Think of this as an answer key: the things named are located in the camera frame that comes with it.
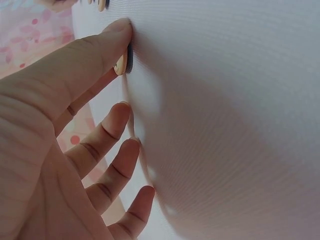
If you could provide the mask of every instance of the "knuckle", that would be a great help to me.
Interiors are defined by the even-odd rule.
[[[80,142],[79,144],[86,148],[96,163],[99,162],[101,159],[101,154],[96,147],[88,142]]]
[[[112,197],[111,191],[108,188],[108,186],[106,184],[101,183],[101,182],[96,183],[96,186],[105,194],[105,196],[112,203],[113,202],[113,197]]]

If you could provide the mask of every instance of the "palm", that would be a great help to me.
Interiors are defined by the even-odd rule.
[[[21,239],[106,239],[108,230],[93,208],[76,169],[57,144],[45,159],[29,203]]]

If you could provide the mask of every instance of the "fingernail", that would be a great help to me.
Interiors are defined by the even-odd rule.
[[[125,104],[125,105],[130,107],[130,104],[128,102],[126,102],[126,101],[121,101],[120,104]]]
[[[129,18],[120,18],[113,23],[111,23],[109,26],[107,26],[103,32],[121,32],[123,29],[125,29],[130,24]]]
[[[139,140],[139,138],[132,136],[129,139],[135,140],[141,146],[141,141]]]

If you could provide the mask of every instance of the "white fabric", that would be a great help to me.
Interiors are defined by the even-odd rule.
[[[143,167],[120,197],[157,189],[139,239],[319,240],[320,1],[82,0],[76,36],[120,17],[133,70],[91,107],[133,107]]]

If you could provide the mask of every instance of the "fingertip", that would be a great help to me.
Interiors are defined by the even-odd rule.
[[[143,186],[140,191],[141,193],[143,193],[144,195],[146,196],[152,196],[152,198],[155,196],[156,194],[156,190],[153,186],[149,186],[149,185],[146,185],[146,186]]]
[[[115,104],[109,114],[102,120],[102,127],[115,139],[119,139],[125,130],[131,114],[128,104],[119,102]]]
[[[127,17],[120,18],[111,24],[109,24],[102,33],[106,32],[122,32],[122,31],[132,31],[131,21]]]

